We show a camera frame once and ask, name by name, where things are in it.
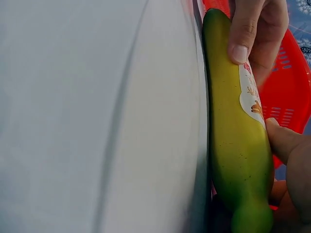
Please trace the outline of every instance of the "red plastic basket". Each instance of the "red plastic basket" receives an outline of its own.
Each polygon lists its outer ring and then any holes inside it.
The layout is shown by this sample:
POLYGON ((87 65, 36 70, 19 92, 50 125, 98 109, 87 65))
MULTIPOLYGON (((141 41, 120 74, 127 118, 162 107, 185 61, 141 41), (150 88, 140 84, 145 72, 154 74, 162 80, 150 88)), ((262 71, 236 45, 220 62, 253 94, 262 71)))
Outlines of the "red plastic basket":
MULTIPOLYGON (((228 0, 203 0, 206 10, 218 8, 229 16, 228 0)), ((274 117, 281 126, 298 133, 303 130, 311 114, 310 68, 294 38, 287 30, 275 66, 260 91, 263 115, 274 117)), ((274 157, 275 168, 281 161, 274 157)))

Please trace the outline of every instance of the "fingernail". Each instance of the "fingernail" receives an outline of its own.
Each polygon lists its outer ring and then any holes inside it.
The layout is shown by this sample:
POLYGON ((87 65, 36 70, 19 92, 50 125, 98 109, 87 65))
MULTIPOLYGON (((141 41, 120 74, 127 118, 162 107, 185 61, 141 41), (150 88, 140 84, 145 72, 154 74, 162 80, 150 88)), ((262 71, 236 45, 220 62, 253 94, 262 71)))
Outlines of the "fingernail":
POLYGON ((275 118, 273 118, 273 117, 272 118, 268 118, 267 121, 269 121, 270 123, 272 123, 274 125, 279 126, 278 121, 275 118))
POLYGON ((232 50, 232 58, 238 63, 245 63, 247 60, 248 49, 242 45, 236 45, 232 50))

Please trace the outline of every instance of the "white fabric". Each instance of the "white fabric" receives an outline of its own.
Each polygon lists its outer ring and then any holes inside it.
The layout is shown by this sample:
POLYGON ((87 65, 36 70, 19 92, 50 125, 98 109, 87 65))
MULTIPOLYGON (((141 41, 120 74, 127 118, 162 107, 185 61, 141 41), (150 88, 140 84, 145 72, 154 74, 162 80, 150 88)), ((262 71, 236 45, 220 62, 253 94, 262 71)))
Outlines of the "white fabric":
POLYGON ((0 1, 0 232, 203 224, 195 28, 190 0, 0 1))

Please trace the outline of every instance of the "sticker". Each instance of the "sticker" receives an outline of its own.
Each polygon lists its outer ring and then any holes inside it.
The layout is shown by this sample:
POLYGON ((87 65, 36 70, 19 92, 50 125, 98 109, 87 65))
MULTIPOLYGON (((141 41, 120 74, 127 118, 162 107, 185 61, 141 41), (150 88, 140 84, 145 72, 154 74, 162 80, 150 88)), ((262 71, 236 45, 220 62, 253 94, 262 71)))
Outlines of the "sticker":
POLYGON ((249 62, 239 65, 242 109, 266 129, 255 78, 249 62))

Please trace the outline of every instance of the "banana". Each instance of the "banana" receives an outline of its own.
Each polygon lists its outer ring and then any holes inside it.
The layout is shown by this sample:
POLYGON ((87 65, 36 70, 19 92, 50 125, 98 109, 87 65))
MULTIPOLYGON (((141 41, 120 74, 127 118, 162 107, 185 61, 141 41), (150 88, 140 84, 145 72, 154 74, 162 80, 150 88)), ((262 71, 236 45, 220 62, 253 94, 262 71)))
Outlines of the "banana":
POLYGON ((249 62, 235 65, 227 55, 230 25, 217 9, 208 10, 203 20, 212 180, 233 213, 233 233, 268 233, 273 157, 249 62))

